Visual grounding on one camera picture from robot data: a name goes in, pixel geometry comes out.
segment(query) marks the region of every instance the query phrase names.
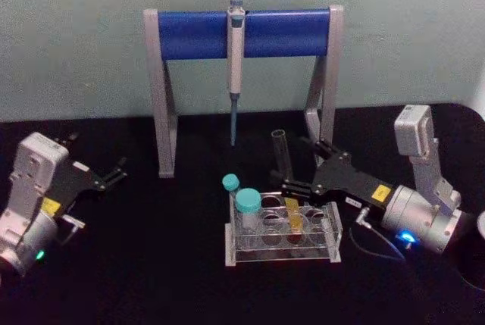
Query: light green wall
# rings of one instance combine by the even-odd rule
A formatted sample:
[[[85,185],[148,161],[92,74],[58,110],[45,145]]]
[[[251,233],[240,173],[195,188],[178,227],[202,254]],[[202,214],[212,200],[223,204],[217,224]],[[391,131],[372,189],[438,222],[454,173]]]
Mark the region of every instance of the light green wall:
[[[485,57],[485,0],[244,0],[346,8],[339,106],[464,102]],[[141,11],[228,0],[0,0],[0,120],[151,113]],[[248,59],[242,111],[301,108],[311,58]],[[174,61],[181,114],[227,111],[225,61]]]

